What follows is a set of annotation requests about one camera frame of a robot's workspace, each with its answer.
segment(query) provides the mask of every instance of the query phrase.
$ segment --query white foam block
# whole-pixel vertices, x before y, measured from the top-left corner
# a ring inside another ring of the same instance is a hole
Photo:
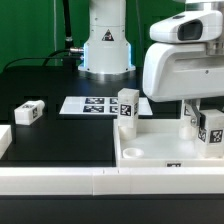
[[[129,169],[104,168],[93,173],[93,195],[130,194]]]
[[[0,195],[92,195],[89,168],[1,168]]]
[[[216,167],[136,168],[130,172],[131,194],[203,194],[224,189],[224,169]]]
[[[0,125],[0,158],[12,142],[10,125]]]

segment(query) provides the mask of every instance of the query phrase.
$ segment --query black tabletop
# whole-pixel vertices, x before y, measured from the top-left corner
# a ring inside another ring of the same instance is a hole
[[[141,89],[136,77],[102,82],[62,67],[15,67],[0,76],[0,123],[12,125],[13,142],[0,166],[115,166],[114,115],[60,115],[66,96],[116,97],[122,88]],[[14,110],[43,100],[44,114],[30,126],[16,125]]]

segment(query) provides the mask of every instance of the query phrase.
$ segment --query green wall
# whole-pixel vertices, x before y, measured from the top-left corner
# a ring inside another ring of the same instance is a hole
[[[133,48],[133,63],[142,65],[136,1],[127,2],[126,37]],[[70,0],[72,32],[75,46],[82,46],[89,36],[89,0]],[[184,10],[184,4],[172,0],[139,0],[144,51],[152,44],[149,27]],[[62,0],[56,0],[57,49],[64,48]],[[0,71],[4,65],[23,57],[45,57],[54,51],[54,0],[1,0],[0,2]],[[40,65],[42,61],[18,62],[14,65]]]

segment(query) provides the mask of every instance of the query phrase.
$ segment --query white robot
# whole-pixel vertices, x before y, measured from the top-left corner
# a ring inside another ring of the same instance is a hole
[[[90,37],[81,74],[99,80],[132,75],[131,46],[125,38],[126,0],[90,0]]]
[[[144,64],[144,93],[156,102],[184,100],[181,137],[196,138],[205,157],[222,157],[224,149],[223,113],[199,111],[201,98],[224,96],[223,16],[223,0],[186,0],[185,12],[150,28],[159,43]]]

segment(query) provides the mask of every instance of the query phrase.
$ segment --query white tray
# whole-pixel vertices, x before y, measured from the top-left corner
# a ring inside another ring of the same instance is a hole
[[[194,147],[194,141],[179,138],[180,120],[138,120],[137,137],[122,140],[117,120],[114,120],[115,154],[118,167],[222,167],[223,158],[203,158]],[[142,150],[139,158],[127,158],[128,149]]]

